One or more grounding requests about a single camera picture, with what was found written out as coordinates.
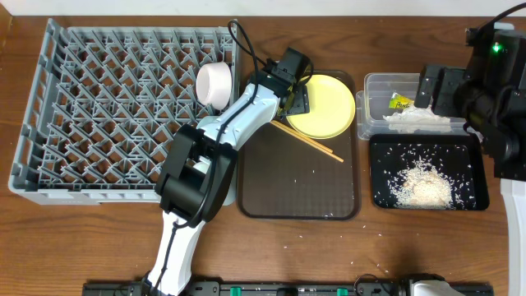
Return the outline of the yellow plate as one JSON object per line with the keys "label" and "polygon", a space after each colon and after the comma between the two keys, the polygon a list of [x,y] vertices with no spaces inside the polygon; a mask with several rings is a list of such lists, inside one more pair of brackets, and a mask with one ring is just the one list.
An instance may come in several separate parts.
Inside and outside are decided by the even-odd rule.
{"label": "yellow plate", "polygon": [[307,83],[308,113],[287,116],[289,125],[313,139],[329,139],[350,127],[356,113],[351,90],[340,80],[314,75]]}

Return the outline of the white pink bowl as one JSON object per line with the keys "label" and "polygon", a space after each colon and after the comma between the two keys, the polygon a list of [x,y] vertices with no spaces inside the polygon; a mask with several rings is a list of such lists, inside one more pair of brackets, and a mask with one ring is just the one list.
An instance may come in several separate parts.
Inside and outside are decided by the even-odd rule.
{"label": "white pink bowl", "polygon": [[201,67],[196,77],[196,95],[203,105],[211,105],[216,110],[227,107],[233,87],[230,67],[226,62],[207,63]]}

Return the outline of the light blue bowl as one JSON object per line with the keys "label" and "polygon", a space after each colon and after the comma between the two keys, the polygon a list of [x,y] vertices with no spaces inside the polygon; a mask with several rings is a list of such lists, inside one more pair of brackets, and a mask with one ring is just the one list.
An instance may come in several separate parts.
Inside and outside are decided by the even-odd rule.
{"label": "light blue bowl", "polygon": [[228,187],[228,193],[227,193],[227,196],[225,197],[223,206],[229,206],[229,205],[233,204],[236,201],[236,198],[237,198],[237,184],[238,184],[237,173],[234,173],[233,177],[232,177],[232,180],[231,180],[231,183],[230,183],[230,185]]}

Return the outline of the white green cup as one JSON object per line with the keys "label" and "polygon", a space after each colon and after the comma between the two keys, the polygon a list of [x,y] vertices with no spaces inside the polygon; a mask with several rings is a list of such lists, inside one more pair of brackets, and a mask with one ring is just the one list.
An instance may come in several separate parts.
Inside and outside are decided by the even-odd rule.
{"label": "white green cup", "polygon": [[210,162],[208,161],[200,161],[193,165],[193,168],[203,174],[207,174],[210,167]]}

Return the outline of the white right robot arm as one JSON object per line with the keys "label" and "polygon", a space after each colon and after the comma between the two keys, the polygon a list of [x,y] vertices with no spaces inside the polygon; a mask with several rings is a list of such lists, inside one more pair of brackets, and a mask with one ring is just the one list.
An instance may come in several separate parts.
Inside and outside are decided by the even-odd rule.
{"label": "white right robot arm", "polygon": [[426,65],[414,104],[462,118],[482,136],[505,202],[509,293],[525,293],[525,33],[490,22],[466,31],[472,56],[465,68]]}

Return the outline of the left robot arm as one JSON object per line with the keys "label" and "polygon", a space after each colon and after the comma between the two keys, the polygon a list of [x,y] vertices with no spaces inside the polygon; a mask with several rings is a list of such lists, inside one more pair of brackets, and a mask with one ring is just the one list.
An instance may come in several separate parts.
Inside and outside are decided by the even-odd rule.
{"label": "left robot arm", "polygon": [[311,60],[295,49],[253,72],[241,96],[220,116],[200,126],[183,125],[155,184],[164,229],[152,270],[141,286],[144,295],[179,295],[191,278],[191,261],[202,228],[227,197],[238,152],[263,125],[294,105],[308,110]]}

